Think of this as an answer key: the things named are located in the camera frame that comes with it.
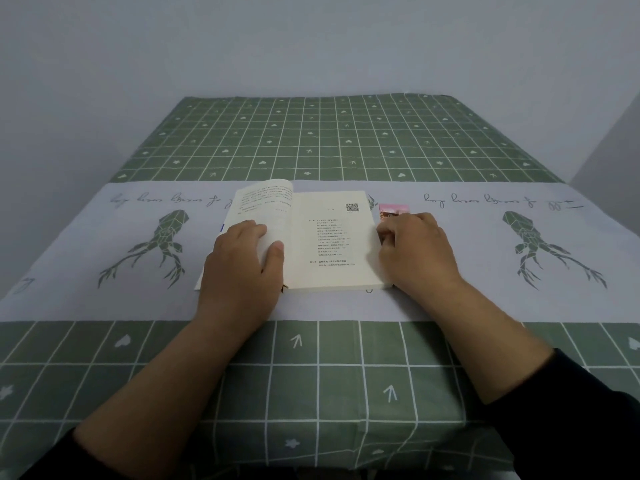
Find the person's right hand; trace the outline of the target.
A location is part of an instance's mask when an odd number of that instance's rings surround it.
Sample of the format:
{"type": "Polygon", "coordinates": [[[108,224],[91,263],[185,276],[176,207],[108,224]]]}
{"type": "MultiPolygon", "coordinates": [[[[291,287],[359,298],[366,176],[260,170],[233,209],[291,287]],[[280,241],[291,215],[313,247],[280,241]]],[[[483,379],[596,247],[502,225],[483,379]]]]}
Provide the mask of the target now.
{"type": "Polygon", "coordinates": [[[381,244],[379,258],[392,284],[425,308],[436,306],[466,284],[447,235],[437,221],[436,238],[432,241],[413,245],[381,244]]]}

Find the person's left hand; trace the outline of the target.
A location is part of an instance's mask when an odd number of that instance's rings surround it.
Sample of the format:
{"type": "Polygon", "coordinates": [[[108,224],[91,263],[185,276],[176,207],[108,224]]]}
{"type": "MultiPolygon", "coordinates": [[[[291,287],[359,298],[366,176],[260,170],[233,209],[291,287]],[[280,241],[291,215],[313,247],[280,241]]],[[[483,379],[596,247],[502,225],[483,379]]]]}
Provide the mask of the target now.
{"type": "Polygon", "coordinates": [[[266,322],[282,292],[284,276],[263,274],[258,244],[266,225],[253,220],[228,228],[207,256],[201,281],[196,318],[247,337],[266,322]]]}

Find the white paperback book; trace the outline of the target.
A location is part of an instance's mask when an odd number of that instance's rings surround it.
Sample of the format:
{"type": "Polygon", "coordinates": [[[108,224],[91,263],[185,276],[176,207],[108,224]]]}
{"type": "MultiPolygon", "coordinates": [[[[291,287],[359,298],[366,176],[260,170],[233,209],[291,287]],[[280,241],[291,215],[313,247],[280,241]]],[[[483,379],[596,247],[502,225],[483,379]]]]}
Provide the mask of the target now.
{"type": "Polygon", "coordinates": [[[273,242],[284,243],[283,292],[391,286],[364,191],[296,193],[288,180],[265,180],[236,191],[220,235],[246,220],[268,229],[257,245],[262,264],[273,242]]]}

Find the person's right forearm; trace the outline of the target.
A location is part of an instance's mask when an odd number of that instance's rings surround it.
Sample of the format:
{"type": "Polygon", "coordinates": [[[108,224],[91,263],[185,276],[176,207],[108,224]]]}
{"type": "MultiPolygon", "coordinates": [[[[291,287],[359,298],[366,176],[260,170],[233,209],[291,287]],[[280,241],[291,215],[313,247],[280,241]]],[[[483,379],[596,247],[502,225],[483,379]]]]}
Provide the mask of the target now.
{"type": "Polygon", "coordinates": [[[464,280],[402,289],[450,343],[521,480],[640,480],[640,401],[607,386],[464,280]]]}

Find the person's left forearm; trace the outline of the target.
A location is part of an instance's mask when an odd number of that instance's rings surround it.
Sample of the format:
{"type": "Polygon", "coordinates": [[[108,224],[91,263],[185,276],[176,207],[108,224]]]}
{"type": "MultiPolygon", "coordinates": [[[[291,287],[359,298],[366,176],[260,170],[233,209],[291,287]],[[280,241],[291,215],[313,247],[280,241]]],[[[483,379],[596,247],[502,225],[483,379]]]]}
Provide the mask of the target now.
{"type": "Polygon", "coordinates": [[[167,480],[226,366],[266,320],[194,318],[19,480],[167,480]]]}

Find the green checked tablecloth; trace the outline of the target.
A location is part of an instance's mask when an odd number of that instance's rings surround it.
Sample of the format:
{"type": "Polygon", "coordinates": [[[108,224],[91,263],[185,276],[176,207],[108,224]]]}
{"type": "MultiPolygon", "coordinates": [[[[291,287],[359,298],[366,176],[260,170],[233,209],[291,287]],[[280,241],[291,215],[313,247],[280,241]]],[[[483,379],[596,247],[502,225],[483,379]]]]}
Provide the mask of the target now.
{"type": "MultiPolygon", "coordinates": [[[[183,99],[0,300],[0,479],[178,334],[238,188],[430,212],[460,271],[640,401],[640,238],[451,96],[183,99]]],[[[437,325],[396,289],[286,291],[231,361],[185,477],[240,466],[511,470],[437,325]]]]}

